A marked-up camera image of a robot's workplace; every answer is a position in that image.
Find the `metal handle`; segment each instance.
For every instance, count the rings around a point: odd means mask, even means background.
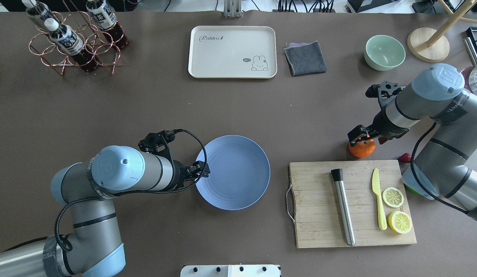
[[[347,203],[346,190],[344,189],[344,181],[334,182],[341,207],[341,217],[344,226],[344,234],[346,235],[346,243],[350,247],[356,244],[354,239],[353,224],[351,222],[351,215],[349,214],[349,205]]]
[[[472,40],[470,40],[470,37],[466,37],[464,39],[464,46],[467,50],[467,54],[469,55],[472,66],[477,67],[477,53],[476,49],[474,49],[474,45],[472,44]]]
[[[290,219],[293,221],[293,225],[296,225],[296,221],[295,221],[295,219],[291,216],[291,214],[289,213],[289,208],[288,208],[288,193],[291,191],[292,188],[293,188],[293,185],[292,185],[291,183],[289,183],[288,190],[286,191],[286,212],[288,213]]]

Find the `metal clamp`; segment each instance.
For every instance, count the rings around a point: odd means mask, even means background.
[[[224,0],[224,17],[242,17],[242,0]]]
[[[289,183],[288,190],[286,191],[286,212],[288,213],[290,219],[293,221],[293,225],[296,225],[296,221],[293,218],[293,216],[291,216],[291,214],[289,213],[289,207],[288,207],[288,193],[291,191],[292,188],[293,188],[293,185]]]

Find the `white tray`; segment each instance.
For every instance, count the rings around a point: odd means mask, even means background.
[[[196,26],[188,70],[196,78],[272,78],[276,34],[267,26]]]

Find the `dish towel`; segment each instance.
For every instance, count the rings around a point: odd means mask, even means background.
[[[322,56],[321,46],[318,41],[290,43],[289,47],[284,49],[284,53],[293,76],[327,71],[327,65]]]

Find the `blue plate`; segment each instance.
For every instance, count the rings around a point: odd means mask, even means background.
[[[196,184],[209,204],[225,210],[244,209],[261,198],[271,176],[264,150],[241,135],[217,137],[206,145],[211,173]],[[204,161],[201,150],[197,160]]]

